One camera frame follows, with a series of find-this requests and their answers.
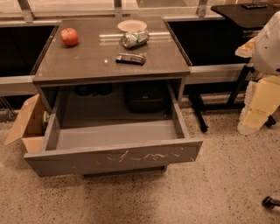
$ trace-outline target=black pouch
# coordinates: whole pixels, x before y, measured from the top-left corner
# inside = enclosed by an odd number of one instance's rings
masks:
[[[168,114],[171,104],[168,87],[163,80],[126,83],[124,100],[132,113],[157,113],[165,110]]]

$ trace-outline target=remote control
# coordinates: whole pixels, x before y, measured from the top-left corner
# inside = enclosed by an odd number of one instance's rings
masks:
[[[243,3],[242,6],[248,10],[267,8],[266,3]]]
[[[142,66],[146,61],[146,58],[141,55],[119,53],[116,57],[116,63],[134,64]]]

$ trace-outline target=cardboard box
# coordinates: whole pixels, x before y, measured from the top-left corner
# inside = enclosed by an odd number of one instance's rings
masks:
[[[44,139],[42,127],[44,111],[46,108],[39,94],[27,99],[18,112],[17,119],[10,129],[4,145],[11,144],[21,138],[27,152],[41,152]]]

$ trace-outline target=floor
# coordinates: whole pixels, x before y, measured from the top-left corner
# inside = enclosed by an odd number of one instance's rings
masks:
[[[0,223],[280,223],[278,207],[262,206],[280,198],[280,122],[242,136],[240,111],[206,112],[202,133],[187,103],[182,112],[191,136],[204,139],[195,162],[99,178],[39,178],[20,140],[4,147],[12,122],[0,113]]]

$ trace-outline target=soda can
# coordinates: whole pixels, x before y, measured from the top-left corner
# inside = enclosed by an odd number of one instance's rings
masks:
[[[150,34],[147,30],[142,31],[127,31],[122,36],[122,44],[126,48],[140,46],[150,39]]]

